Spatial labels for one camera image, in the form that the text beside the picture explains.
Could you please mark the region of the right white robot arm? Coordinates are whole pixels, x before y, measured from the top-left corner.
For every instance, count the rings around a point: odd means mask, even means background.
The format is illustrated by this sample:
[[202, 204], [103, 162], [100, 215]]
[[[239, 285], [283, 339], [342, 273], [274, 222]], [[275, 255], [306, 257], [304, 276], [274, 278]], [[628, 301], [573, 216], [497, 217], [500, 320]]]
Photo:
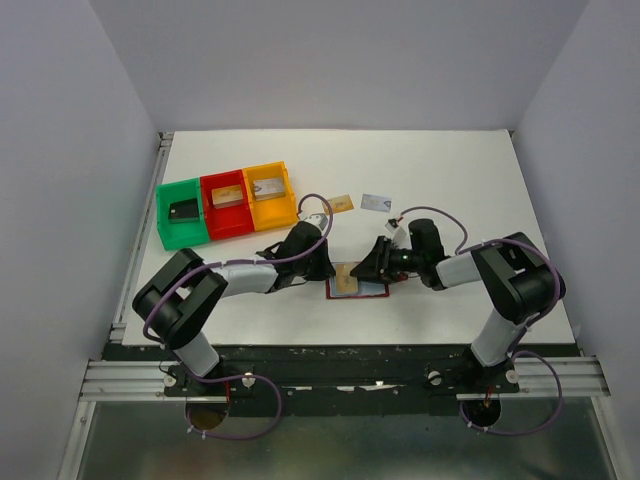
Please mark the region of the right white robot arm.
[[468, 347], [471, 360], [459, 371], [467, 389], [483, 391], [494, 383], [495, 367], [506, 362], [525, 332], [564, 297], [564, 279], [521, 232], [447, 256], [432, 220], [414, 220], [408, 231], [409, 249], [380, 236], [350, 275], [360, 281], [389, 285], [413, 273], [434, 291], [482, 283], [493, 309]]

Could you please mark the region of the red leather card holder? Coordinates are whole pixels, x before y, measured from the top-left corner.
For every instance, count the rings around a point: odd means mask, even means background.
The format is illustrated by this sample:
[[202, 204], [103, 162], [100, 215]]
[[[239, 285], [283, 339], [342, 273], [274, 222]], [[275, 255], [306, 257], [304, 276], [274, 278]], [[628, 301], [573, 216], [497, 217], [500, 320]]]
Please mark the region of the red leather card holder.
[[351, 271], [357, 266], [356, 262], [338, 262], [333, 267], [335, 275], [326, 280], [326, 298], [339, 299], [367, 299], [384, 298], [390, 295], [389, 287], [358, 280], [351, 275]]

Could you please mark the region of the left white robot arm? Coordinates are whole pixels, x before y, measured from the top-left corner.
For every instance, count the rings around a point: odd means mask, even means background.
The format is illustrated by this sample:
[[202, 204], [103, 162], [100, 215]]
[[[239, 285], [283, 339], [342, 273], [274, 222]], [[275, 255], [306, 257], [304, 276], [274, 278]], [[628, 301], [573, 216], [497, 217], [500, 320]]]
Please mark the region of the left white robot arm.
[[145, 322], [143, 332], [171, 350], [188, 368], [187, 382], [201, 395], [214, 393], [222, 380], [220, 356], [203, 326], [219, 300], [247, 293], [268, 294], [335, 275], [326, 234], [329, 219], [313, 214], [286, 238], [253, 257], [210, 267], [190, 248], [175, 253], [132, 301]]

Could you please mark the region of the aluminium frame rail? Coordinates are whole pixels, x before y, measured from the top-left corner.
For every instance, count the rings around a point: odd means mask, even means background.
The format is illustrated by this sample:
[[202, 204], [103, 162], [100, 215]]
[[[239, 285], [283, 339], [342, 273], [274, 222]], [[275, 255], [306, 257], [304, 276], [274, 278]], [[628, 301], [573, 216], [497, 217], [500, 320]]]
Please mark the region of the aluminium frame rail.
[[102, 347], [101, 354], [104, 354], [108, 347], [120, 347], [122, 345], [127, 327], [128, 310], [131, 307], [132, 295], [134, 294], [133, 289], [139, 276], [140, 264], [144, 256], [144, 248], [148, 238], [149, 218], [153, 217], [151, 210], [155, 206], [156, 186], [166, 169], [174, 135], [174, 132], [160, 132], [158, 134], [159, 146], [151, 174], [150, 185], [144, 196], [141, 217], [134, 237], [133, 246], [128, 256], [125, 279], [118, 297], [107, 341]]

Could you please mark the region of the green plastic bin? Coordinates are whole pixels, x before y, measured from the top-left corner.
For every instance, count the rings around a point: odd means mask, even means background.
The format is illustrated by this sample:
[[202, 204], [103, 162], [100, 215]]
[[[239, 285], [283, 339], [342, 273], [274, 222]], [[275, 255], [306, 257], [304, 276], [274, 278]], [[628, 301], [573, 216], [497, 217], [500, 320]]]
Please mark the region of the green plastic bin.
[[198, 178], [158, 185], [156, 208], [157, 231], [165, 250], [209, 242]]

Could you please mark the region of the gold card stack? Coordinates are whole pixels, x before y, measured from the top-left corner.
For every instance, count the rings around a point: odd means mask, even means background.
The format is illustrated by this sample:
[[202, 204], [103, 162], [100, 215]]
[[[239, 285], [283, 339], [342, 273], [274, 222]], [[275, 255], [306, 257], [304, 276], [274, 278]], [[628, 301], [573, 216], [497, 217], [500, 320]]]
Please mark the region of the gold card stack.
[[214, 188], [211, 190], [211, 200], [215, 208], [228, 208], [241, 205], [244, 202], [244, 193], [239, 184]]

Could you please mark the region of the white VIP card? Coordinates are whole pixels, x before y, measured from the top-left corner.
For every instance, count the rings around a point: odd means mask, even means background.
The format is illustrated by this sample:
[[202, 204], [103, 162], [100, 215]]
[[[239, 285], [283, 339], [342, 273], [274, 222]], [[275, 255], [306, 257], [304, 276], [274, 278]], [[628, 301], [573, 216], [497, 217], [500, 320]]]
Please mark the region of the white VIP card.
[[363, 194], [361, 198], [360, 208], [364, 210], [385, 212], [391, 211], [392, 199], [390, 197]]

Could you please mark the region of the red plastic bin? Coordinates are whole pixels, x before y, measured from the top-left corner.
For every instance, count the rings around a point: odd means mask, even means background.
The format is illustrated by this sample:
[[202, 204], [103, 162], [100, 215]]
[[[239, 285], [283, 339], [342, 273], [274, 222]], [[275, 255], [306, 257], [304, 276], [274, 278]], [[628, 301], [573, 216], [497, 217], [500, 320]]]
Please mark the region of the red plastic bin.
[[[244, 202], [228, 208], [215, 208], [211, 190], [236, 184], [242, 186]], [[243, 236], [255, 231], [241, 169], [203, 176], [200, 178], [200, 189], [205, 225], [211, 241]]]

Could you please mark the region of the gold VIP card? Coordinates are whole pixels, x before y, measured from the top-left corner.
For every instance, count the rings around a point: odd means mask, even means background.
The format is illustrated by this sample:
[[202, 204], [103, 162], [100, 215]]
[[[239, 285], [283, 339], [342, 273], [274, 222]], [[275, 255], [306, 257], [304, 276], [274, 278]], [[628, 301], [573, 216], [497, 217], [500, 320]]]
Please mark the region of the gold VIP card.
[[359, 291], [358, 279], [350, 276], [350, 271], [356, 263], [341, 263], [335, 267], [335, 290], [339, 295], [353, 295]]
[[334, 214], [343, 213], [354, 209], [353, 201], [351, 199], [351, 196], [348, 194], [329, 198], [328, 204]]

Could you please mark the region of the black card stack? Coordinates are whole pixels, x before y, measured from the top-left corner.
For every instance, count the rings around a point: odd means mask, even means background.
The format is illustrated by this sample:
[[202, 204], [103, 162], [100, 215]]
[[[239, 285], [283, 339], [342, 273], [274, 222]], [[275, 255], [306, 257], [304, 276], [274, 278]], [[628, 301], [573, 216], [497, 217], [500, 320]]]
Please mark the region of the black card stack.
[[196, 222], [199, 217], [200, 209], [196, 198], [176, 201], [169, 205], [167, 218], [171, 223]]

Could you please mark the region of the silver card stack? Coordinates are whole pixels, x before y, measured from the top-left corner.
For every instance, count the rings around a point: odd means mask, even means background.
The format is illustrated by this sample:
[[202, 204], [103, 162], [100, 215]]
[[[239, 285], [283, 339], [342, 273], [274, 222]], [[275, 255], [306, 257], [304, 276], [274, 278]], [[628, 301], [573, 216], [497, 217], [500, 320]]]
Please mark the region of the silver card stack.
[[252, 188], [256, 201], [265, 201], [286, 195], [286, 185], [282, 177], [254, 180]]

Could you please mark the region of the yellow plastic bin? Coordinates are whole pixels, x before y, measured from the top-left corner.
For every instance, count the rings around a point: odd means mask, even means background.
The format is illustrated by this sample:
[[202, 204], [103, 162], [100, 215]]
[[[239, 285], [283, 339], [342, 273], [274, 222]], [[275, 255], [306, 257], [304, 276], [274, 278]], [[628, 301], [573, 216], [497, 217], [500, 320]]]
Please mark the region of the yellow plastic bin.
[[297, 203], [284, 162], [242, 169], [255, 231], [293, 225]]

